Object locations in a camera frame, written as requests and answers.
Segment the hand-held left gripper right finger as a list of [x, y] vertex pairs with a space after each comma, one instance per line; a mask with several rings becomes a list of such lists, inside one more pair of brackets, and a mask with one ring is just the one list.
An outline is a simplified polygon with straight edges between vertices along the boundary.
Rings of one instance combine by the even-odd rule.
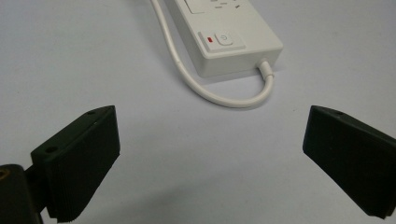
[[367, 215], [396, 209], [396, 139], [331, 108], [313, 105], [303, 152]]

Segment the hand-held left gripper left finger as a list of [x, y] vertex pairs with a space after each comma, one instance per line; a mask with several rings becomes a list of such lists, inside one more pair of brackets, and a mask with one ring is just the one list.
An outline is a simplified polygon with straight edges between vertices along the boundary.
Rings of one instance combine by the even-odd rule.
[[113, 105], [84, 113], [37, 147], [31, 157], [45, 177], [49, 216], [60, 223], [75, 220], [119, 155]]

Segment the white power strip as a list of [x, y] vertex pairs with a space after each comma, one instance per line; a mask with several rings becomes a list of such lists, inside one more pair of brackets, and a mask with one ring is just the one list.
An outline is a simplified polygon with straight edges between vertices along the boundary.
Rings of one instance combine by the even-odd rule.
[[200, 77], [276, 62], [283, 44], [248, 0], [165, 0]]

